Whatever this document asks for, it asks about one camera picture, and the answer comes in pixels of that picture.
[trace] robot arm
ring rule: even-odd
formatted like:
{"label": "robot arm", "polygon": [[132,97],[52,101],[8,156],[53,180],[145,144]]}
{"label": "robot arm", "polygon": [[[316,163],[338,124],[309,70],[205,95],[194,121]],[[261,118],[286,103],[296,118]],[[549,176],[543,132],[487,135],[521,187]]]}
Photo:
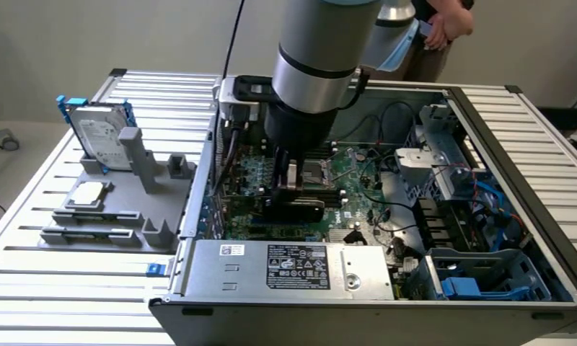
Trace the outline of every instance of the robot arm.
{"label": "robot arm", "polygon": [[240,101],[268,103],[264,129],[274,144],[272,189],[281,203],[300,195],[305,152],[326,140],[356,68],[401,63],[418,27],[413,16],[410,0],[288,3],[273,91],[240,99],[238,88],[248,94],[256,82],[233,90]]}

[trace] metal case panel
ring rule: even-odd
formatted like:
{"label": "metal case panel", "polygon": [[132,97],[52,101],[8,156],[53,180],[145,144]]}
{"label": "metal case panel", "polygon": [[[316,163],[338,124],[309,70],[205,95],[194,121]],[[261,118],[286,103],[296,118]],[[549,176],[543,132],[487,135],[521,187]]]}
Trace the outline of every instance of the metal case panel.
{"label": "metal case panel", "polygon": [[[483,99],[479,90],[463,89],[463,92],[561,229],[561,232],[555,232],[553,247],[561,247],[568,241],[572,244],[565,249],[565,260],[573,261],[577,269],[577,260],[573,259],[577,257],[577,152],[523,94],[505,90],[496,99]],[[501,99],[516,108],[513,113],[493,102]],[[499,117],[484,116],[484,107]],[[519,115],[531,132],[505,122],[500,115]],[[472,153],[481,163],[475,148]]]}
{"label": "metal case panel", "polygon": [[[222,249],[230,247],[240,249],[240,254],[222,254]],[[286,256],[286,250],[294,256]],[[282,284],[292,289],[281,289]],[[297,298],[393,300],[382,248],[313,242],[198,240],[185,298],[220,301],[269,298],[288,302]]]}
{"label": "metal case panel", "polygon": [[150,310],[180,345],[521,345],[577,320],[577,311],[418,306],[172,306],[154,301]]}

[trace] warning label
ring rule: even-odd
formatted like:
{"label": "warning label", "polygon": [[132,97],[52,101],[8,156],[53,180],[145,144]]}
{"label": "warning label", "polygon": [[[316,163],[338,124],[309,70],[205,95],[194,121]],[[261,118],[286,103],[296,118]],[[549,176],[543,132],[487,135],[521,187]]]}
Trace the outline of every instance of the warning label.
{"label": "warning label", "polygon": [[329,290],[325,246],[268,245],[268,287],[282,290]]}

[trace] blue latch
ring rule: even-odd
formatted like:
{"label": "blue latch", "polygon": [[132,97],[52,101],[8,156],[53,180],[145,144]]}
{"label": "blue latch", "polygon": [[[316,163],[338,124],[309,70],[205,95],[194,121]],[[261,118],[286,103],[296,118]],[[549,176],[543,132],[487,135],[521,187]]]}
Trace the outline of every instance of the blue latch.
{"label": "blue latch", "polygon": [[126,123],[128,126],[136,127],[136,120],[134,120],[134,114],[133,114],[133,105],[128,102],[128,99],[124,99],[124,112],[126,113]]}
{"label": "blue latch", "polygon": [[68,111],[66,111],[66,105],[64,104],[65,99],[66,99],[66,97],[64,95],[60,95],[56,98],[56,102],[57,102],[57,108],[60,109],[64,121],[66,122],[66,124],[70,124],[70,116],[69,116]]}
{"label": "blue latch", "polygon": [[520,286],[509,292],[481,292],[475,278],[447,278],[441,281],[444,295],[460,301],[520,301],[531,292]]}
{"label": "blue latch", "polygon": [[88,99],[85,99],[84,97],[72,97],[66,101],[66,105],[69,106],[85,106],[86,104],[88,104]]}
{"label": "blue latch", "polygon": [[162,278],[165,275],[166,271],[166,265],[160,265],[157,263],[150,263],[146,266],[146,271],[145,271],[145,276],[148,278]]}

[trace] blue cable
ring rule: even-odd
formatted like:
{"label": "blue cable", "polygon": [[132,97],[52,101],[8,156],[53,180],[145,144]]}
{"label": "blue cable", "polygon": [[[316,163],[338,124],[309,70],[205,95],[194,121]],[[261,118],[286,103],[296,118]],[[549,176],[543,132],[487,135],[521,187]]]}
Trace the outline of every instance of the blue cable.
{"label": "blue cable", "polygon": [[477,186],[484,190],[489,191],[496,196],[496,199],[499,200],[499,208],[501,208],[504,202],[504,194],[484,182],[477,182]]}
{"label": "blue cable", "polygon": [[499,233],[496,234],[496,241],[493,242],[492,249],[489,252],[496,252],[500,249],[500,245],[503,244],[504,240],[504,229],[499,229]]}

